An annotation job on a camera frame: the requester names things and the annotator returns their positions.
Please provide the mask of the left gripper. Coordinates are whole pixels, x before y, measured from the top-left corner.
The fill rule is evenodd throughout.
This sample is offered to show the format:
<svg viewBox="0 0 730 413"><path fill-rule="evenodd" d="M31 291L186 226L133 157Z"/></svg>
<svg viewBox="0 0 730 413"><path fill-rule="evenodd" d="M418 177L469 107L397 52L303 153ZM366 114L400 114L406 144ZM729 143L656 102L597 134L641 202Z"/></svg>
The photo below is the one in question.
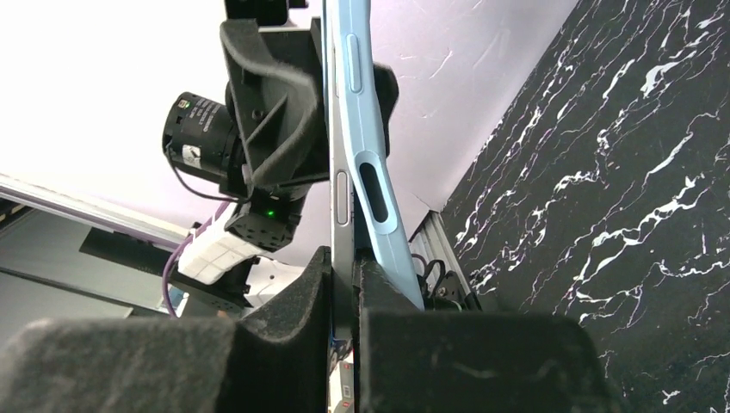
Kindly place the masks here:
<svg viewBox="0 0 730 413"><path fill-rule="evenodd" d="M220 25L227 73L226 107L237 138L223 163L223 193L275 193L322 182L329 177L325 126L321 23L284 26L289 10L306 9L307 0L225 0ZM389 122L399 99L393 69L374 63L386 157Z"/></svg>

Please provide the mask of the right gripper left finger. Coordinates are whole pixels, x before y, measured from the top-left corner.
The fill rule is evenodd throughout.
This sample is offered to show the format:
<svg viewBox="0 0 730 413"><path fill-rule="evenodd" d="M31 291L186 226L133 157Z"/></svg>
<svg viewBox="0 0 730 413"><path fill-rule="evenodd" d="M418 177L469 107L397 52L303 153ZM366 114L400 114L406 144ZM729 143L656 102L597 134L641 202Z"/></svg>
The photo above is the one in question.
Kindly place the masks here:
<svg viewBox="0 0 730 413"><path fill-rule="evenodd" d="M4 412L324 412L330 251L235 321L31 323L1 354Z"/></svg>

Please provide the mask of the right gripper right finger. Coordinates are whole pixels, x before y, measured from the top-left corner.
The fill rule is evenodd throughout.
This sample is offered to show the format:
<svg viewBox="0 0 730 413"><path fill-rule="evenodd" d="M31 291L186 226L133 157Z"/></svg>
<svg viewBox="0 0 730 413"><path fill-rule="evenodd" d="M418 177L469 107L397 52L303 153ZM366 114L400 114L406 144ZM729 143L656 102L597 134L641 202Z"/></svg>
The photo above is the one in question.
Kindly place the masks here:
<svg viewBox="0 0 730 413"><path fill-rule="evenodd" d="M566 317L420 311L373 259L353 266L360 412L616 412L588 334Z"/></svg>

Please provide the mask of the phone with black screen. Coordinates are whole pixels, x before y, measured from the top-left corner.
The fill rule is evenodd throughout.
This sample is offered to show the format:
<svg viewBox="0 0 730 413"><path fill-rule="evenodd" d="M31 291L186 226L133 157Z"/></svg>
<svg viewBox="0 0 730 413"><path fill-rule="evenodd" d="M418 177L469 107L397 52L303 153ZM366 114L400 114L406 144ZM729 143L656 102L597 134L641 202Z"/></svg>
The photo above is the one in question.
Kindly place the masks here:
<svg viewBox="0 0 730 413"><path fill-rule="evenodd" d="M352 263L354 259L351 208L352 185L344 152L343 127L337 103L335 69L334 16L330 8L334 1L322 2L323 70L328 114L330 146L330 199L331 199L331 266L333 270L332 321L336 342L353 344L355 312L352 299Z"/></svg>

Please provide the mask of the light blue phone case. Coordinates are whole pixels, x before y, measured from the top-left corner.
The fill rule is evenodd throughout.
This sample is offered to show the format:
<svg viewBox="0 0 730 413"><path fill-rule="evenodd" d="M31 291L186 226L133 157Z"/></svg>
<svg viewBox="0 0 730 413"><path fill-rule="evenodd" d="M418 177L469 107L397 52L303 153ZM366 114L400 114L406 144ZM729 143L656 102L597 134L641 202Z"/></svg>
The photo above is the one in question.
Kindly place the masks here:
<svg viewBox="0 0 730 413"><path fill-rule="evenodd" d="M330 89L343 129L347 168L367 226L375 260L387 280L423 310L418 278L387 170L386 134L380 112L371 46L369 1L325 1L324 27L333 55Z"/></svg>

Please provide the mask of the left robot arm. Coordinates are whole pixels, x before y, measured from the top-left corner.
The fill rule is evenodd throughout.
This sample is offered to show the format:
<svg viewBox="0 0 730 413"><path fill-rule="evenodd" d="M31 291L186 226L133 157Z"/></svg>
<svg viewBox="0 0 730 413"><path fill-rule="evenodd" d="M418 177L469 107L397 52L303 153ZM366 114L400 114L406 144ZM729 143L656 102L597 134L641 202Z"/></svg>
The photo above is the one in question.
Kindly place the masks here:
<svg viewBox="0 0 730 413"><path fill-rule="evenodd" d="M229 1L220 25L226 99L179 95L162 149L173 172L214 183L222 209L176 253L179 281L234 305L222 283L239 264L288 246L311 186L331 191L335 321L348 313L355 251L368 247L391 286L420 290L387 171L387 122L399 95L373 60L371 4L323 2L307 30L292 1Z"/></svg>

